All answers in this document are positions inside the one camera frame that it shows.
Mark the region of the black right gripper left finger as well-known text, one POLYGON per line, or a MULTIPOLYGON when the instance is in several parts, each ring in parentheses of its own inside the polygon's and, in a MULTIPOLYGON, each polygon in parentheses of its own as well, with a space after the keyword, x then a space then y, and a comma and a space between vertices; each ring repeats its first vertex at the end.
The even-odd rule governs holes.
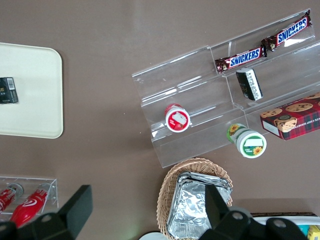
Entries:
POLYGON ((15 236, 17 240, 75 240, 92 212, 92 186, 82 185, 58 212, 41 215, 15 236))

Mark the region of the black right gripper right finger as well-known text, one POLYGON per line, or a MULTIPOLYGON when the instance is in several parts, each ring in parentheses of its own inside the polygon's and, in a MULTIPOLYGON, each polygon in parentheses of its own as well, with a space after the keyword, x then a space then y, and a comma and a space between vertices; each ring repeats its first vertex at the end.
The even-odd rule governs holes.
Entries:
POLYGON ((263 226, 241 207, 229 207, 217 188, 205 187, 205 211, 211 225, 201 240, 261 240, 263 226))

